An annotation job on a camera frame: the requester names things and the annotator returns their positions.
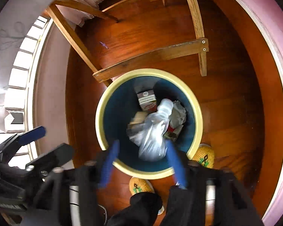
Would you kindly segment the beige cardboard piece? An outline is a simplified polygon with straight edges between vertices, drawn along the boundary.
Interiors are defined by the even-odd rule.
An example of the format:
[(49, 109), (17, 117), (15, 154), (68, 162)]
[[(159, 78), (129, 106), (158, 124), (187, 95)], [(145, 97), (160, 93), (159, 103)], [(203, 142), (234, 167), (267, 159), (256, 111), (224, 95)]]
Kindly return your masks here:
[(141, 124), (144, 122), (148, 116), (147, 112), (138, 111), (135, 113), (134, 117), (130, 120), (129, 125)]

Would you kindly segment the yellow rimmed trash bin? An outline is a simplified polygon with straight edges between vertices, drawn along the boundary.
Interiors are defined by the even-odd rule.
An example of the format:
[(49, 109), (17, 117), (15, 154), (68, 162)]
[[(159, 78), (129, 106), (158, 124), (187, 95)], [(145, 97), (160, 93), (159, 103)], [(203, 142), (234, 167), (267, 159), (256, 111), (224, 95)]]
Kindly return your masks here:
[(155, 180), (174, 173), (167, 152), (176, 148), (192, 158), (201, 142), (203, 119), (191, 89), (157, 69), (133, 70), (103, 93), (95, 129), (103, 150), (114, 144), (113, 165), (123, 173)]

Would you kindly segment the cream crumpled paper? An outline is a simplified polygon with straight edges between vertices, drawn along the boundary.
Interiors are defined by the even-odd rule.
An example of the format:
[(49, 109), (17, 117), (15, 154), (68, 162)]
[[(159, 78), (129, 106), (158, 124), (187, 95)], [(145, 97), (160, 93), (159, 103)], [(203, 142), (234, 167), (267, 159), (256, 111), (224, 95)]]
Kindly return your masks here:
[(173, 109), (170, 115), (169, 126), (176, 129), (179, 125), (182, 125), (186, 121), (187, 111), (180, 101), (173, 102)]

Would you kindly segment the red white carton box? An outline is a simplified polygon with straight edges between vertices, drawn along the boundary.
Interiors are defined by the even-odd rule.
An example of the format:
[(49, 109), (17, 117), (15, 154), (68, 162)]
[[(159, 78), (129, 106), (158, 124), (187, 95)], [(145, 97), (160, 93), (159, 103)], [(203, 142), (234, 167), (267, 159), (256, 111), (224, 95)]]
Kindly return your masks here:
[(144, 91), (137, 94), (141, 109), (148, 114), (156, 112), (157, 101), (153, 90)]

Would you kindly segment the clear plastic bottle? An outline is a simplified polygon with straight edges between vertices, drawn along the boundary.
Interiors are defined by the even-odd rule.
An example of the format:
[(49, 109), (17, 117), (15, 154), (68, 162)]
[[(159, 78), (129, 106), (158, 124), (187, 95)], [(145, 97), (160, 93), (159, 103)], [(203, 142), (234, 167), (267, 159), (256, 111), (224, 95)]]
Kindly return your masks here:
[(173, 102), (167, 98), (161, 100), (157, 111), (149, 114), (143, 123), (128, 125), (126, 130), (129, 140), (139, 147), (138, 157), (147, 162), (156, 162), (165, 157), (166, 133)]

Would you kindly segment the yellow patterned slipper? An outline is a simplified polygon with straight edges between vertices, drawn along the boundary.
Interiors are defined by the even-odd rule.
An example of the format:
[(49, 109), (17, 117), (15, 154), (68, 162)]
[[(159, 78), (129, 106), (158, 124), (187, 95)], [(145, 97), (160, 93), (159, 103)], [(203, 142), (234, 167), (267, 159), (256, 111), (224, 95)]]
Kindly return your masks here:
[(213, 148), (208, 144), (201, 143), (192, 160), (198, 162), (203, 167), (213, 168), (215, 160)]

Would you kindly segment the wooden table frame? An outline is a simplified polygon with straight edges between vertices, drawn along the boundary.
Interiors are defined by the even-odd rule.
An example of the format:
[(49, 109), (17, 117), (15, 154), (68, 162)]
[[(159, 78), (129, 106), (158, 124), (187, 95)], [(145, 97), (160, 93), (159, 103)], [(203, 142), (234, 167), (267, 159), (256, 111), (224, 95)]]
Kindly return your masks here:
[(139, 69), (145, 62), (170, 60), (194, 54), (197, 54), (199, 58), (199, 70), (201, 76), (207, 75), (206, 53), (208, 52), (208, 39), (205, 38), (198, 1), (187, 0), (187, 3), (195, 31), (194, 40), (175, 45), (168, 45), (166, 47), (155, 48), (154, 46), (160, 41), (160, 38), (157, 34), (151, 34), (151, 31), (155, 31), (155, 33), (157, 33), (158, 30), (151, 28), (150, 23), (157, 21), (158, 19), (157, 17), (148, 16), (140, 21), (141, 27), (139, 30), (136, 32), (130, 32), (128, 34), (127, 38), (130, 41), (126, 43), (127, 45), (132, 46), (133, 43), (131, 40), (137, 38), (139, 34), (143, 34), (144, 37), (138, 39), (136, 42), (138, 45), (143, 45), (143, 52), (139, 55), (135, 55), (105, 68), (102, 68), (94, 61), (94, 57), (92, 56), (90, 50), (86, 47), (86, 45), (84, 45), (77, 33), (75, 33), (75, 31), (70, 27), (58, 7), (63, 6), (71, 9), (78, 9), (82, 12), (90, 12), (94, 16), (105, 20), (112, 19), (117, 23), (120, 22), (119, 19), (108, 14), (107, 11), (96, 10), (91, 6), (82, 4), (75, 0), (54, 0), (49, 7), (47, 7), (46, 11), (65, 39), (91, 69), (93, 77), (99, 83), (104, 83), (106, 86), (109, 86), (114, 77), (135, 69)]

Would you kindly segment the window with black grille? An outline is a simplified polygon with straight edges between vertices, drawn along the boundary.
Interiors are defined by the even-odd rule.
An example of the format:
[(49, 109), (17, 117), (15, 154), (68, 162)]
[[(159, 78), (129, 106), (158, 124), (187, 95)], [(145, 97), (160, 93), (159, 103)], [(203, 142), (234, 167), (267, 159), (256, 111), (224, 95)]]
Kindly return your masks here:
[(4, 119), (7, 134), (22, 134), (27, 129), (25, 105), (28, 95), (28, 83), (34, 57), (49, 19), (38, 16), (20, 44), (8, 81), (4, 98), (4, 107), (8, 116)]

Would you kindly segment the tree pattern tablecloth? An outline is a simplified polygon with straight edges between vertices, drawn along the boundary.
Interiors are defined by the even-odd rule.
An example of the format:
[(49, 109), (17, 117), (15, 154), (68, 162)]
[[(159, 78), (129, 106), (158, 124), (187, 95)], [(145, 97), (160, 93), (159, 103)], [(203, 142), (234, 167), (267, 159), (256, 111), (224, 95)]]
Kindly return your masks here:
[(8, 0), (0, 11), (0, 93), (9, 76), (20, 45), (32, 24), (53, 0)]

